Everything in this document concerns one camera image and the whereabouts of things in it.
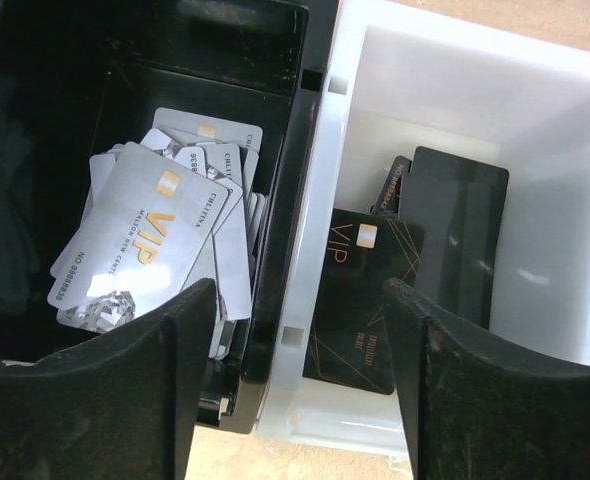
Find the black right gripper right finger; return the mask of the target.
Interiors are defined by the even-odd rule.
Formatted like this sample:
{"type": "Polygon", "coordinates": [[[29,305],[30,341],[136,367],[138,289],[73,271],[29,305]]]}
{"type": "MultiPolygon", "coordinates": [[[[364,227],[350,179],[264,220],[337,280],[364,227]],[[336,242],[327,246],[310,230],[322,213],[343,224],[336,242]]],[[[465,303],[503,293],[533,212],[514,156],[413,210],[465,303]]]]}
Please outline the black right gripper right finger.
{"type": "Polygon", "coordinates": [[[398,279],[385,325],[417,479],[590,479],[590,367],[507,341],[398,279]]]}

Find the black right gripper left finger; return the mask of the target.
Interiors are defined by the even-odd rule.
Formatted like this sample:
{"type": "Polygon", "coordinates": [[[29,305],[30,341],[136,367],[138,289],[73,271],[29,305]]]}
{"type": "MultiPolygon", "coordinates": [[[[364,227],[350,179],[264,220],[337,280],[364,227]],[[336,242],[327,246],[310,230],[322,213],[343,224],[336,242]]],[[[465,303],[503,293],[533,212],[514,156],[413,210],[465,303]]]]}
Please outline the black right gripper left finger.
{"type": "Polygon", "coordinates": [[[202,279],[30,366],[0,368],[0,479],[181,479],[214,328],[202,279]]]}

